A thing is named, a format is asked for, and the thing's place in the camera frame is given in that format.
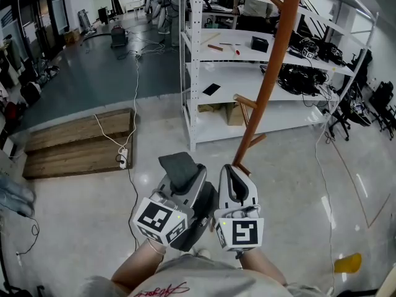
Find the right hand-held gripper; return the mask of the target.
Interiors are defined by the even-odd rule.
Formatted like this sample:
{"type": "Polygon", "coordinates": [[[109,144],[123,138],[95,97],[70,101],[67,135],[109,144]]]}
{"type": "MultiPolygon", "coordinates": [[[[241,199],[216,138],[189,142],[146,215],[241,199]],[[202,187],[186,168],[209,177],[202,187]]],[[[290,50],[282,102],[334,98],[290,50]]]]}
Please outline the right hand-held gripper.
{"type": "Polygon", "coordinates": [[[238,167],[224,165],[219,181],[220,209],[214,213],[215,231],[223,250],[248,251],[262,245],[264,219],[260,216],[261,206],[256,204],[257,187],[250,177],[238,167]]]}

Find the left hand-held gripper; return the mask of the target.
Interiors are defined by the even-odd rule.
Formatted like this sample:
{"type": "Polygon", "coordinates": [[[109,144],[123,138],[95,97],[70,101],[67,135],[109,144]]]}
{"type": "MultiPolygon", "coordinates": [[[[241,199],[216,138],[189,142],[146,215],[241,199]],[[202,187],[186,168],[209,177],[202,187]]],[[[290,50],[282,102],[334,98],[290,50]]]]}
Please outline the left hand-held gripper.
{"type": "Polygon", "coordinates": [[[198,193],[207,178],[207,168],[197,166],[197,173],[182,192],[171,189],[171,180],[164,175],[152,195],[143,198],[133,224],[147,239],[163,246],[186,247],[189,231],[196,224],[198,193]]]}

